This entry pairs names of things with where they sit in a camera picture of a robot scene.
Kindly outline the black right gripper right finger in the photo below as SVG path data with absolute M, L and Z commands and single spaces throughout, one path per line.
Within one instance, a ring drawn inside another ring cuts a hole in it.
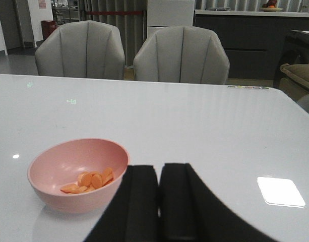
M 221 202 L 188 163 L 166 163 L 159 192 L 163 241 L 272 241 Z

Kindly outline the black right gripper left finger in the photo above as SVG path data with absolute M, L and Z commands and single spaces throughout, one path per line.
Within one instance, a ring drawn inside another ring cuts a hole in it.
M 158 241 L 158 182 L 152 166 L 128 166 L 85 241 Z

